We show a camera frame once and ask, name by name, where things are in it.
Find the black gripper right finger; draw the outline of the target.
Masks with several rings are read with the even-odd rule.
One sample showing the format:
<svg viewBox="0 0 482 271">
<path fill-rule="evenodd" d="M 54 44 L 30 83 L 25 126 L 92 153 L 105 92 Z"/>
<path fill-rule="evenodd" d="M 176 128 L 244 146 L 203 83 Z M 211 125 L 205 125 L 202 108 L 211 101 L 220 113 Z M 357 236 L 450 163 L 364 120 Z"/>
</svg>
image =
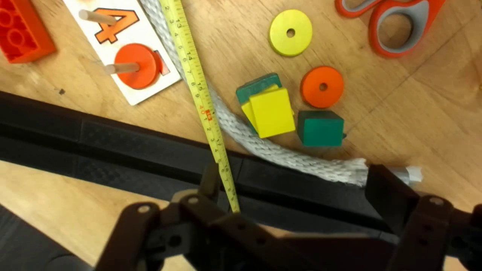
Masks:
<svg viewBox="0 0 482 271">
<path fill-rule="evenodd" d="M 447 256 L 482 271 L 482 205 L 470 212 L 435 194 L 417 194 L 384 166 L 370 166 L 364 196 L 399 236 L 388 271 L 441 271 Z"/>
</svg>

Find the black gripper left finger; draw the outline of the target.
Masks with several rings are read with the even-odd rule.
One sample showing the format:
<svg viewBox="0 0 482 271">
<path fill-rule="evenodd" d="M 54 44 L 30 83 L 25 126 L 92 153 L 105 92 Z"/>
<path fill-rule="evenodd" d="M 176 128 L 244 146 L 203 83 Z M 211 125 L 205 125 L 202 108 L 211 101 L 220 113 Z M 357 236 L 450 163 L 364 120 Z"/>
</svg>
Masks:
<svg viewBox="0 0 482 271">
<path fill-rule="evenodd" d="M 176 193 L 164 209 L 153 202 L 125 206 L 95 271 L 161 271 L 175 256 L 199 269 L 280 271 L 275 238 L 239 214 L 223 212 L 218 191 L 217 167 L 209 166 L 197 190 Z"/>
</svg>

